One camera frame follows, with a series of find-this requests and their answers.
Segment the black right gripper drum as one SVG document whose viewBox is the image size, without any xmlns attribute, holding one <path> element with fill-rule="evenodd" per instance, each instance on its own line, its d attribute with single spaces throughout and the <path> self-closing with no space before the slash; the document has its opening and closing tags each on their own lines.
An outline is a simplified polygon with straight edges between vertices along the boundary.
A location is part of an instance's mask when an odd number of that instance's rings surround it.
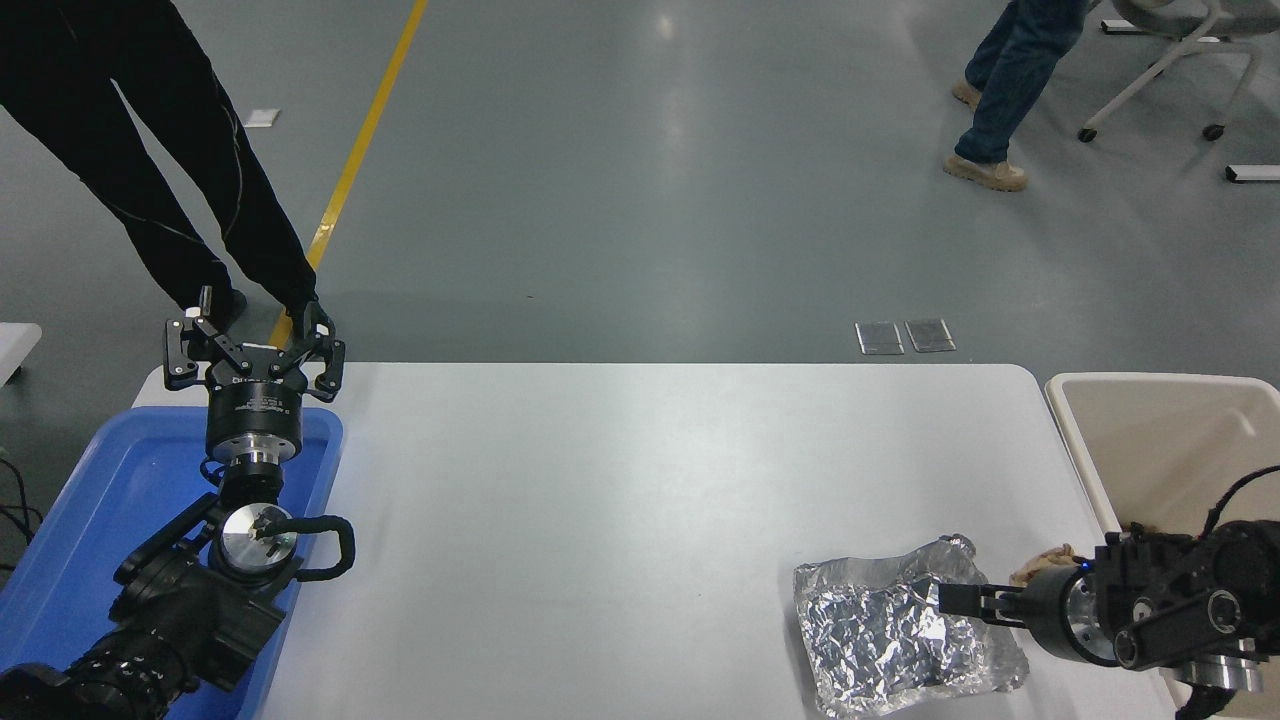
<svg viewBox="0 0 1280 720">
<path fill-rule="evenodd" d="M 1020 593 L 1021 621 L 1036 643 L 1055 657 L 1085 661 L 1068 620 L 1068 596 L 1079 566 L 1051 566 L 1039 570 Z"/>
</svg>

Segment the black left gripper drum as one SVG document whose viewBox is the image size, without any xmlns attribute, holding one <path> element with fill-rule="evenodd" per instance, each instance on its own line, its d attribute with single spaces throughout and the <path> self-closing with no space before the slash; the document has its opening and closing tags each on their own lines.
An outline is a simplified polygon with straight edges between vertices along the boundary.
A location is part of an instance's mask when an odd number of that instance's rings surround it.
<svg viewBox="0 0 1280 720">
<path fill-rule="evenodd" d="M 271 364 L 256 364 L 248 375 L 241 375 L 227 361 L 206 370 L 207 445 L 223 445 L 250 433 L 302 443 L 305 374 L 294 368 L 283 377 L 271 377 Z"/>
</svg>

